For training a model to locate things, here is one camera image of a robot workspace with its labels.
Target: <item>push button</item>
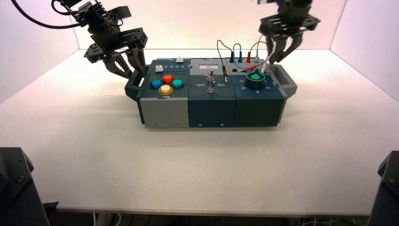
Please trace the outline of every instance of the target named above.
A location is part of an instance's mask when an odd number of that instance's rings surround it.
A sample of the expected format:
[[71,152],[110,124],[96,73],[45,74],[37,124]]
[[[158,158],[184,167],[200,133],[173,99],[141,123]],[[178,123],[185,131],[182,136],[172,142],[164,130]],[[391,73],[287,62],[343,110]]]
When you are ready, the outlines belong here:
[[163,85],[158,89],[158,93],[163,96],[168,96],[173,93],[173,88],[169,85]]
[[167,75],[163,76],[162,81],[165,84],[169,85],[173,81],[173,75],[167,74]]
[[153,80],[150,84],[150,88],[155,90],[159,89],[161,86],[162,86],[162,81],[158,79]]
[[176,79],[176,80],[173,80],[171,86],[172,86],[174,89],[183,89],[183,88],[184,88],[184,83],[183,83],[182,80]]

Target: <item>red wire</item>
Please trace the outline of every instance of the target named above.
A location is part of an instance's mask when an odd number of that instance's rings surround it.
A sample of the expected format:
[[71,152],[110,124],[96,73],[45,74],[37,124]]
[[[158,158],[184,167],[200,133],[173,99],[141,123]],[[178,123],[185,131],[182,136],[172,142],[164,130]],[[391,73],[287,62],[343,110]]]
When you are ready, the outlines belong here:
[[[267,46],[267,43],[266,43],[266,42],[264,42],[264,41],[257,41],[257,42],[255,42],[255,44],[252,46],[252,48],[251,48],[251,50],[250,50],[249,52],[251,52],[252,49],[255,47],[255,45],[258,44],[258,43],[264,43],[264,44],[266,44],[266,46]],[[265,63],[265,61],[263,61],[262,63],[256,65],[256,67],[259,67],[259,66],[263,65],[264,63]]]

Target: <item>yellow button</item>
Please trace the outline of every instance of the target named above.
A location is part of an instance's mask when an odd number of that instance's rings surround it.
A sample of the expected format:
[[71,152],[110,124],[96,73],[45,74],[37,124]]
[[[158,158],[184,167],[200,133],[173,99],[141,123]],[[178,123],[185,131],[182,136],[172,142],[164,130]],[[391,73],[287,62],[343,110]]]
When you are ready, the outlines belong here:
[[163,85],[158,89],[158,93],[163,96],[171,95],[173,93],[173,88],[169,85]]

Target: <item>white wire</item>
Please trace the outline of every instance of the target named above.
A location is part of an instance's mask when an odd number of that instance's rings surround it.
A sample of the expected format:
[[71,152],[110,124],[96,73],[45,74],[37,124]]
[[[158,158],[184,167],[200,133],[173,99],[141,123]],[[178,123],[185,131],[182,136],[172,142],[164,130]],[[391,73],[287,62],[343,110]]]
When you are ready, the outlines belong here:
[[122,220],[122,216],[120,215],[120,213],[118,213],[118,216],[119,216],[119,220],[118,220],[118,222],[115,224],[115,226],[119,226],[119,224],[120,224],[120,222],[121,222],[121,220]]
[[257,58],[259,58],[259,42],[261,41],[261,38],[263,37],[263,35],[261,35],[260,37],[259,37],[259,40],[258,40],[258,45],[256,46],[256,56],[255,57],[257,57]]
[[309,224],[332,224],[332,223],[334,223],[334,222],[337,222],[339,219],[336,219],[336,220],[333,220],[333,221],[329,221],[329,222],[316,222],[316,221],[311,221],[311,222],[308,222],[308,223],[304,223],[303,225],[301,225],[301,226],[305,226],[305,225],[309,225]]
[[267,58],[264,60],[263,62],[263,67],[261,69],[261,73],[263,74],[264,71],[266,71],[266,67],[267,67],[267,62],[269,61],[270,57],[273,55],[274,51],[276,50],[276,44],[273,43],[273,50],[271,51],[271,53],[269,55],[267,55]]

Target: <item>red button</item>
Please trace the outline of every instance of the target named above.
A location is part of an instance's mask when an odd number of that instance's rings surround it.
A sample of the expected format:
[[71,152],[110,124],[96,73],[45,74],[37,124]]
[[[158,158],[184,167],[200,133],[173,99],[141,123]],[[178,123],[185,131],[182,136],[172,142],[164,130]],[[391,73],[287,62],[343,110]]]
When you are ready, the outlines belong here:
[[165,84],[170,85],[170,83],[173,81],[173,75],[167,74],[167,75],[163,76],[162,81]]

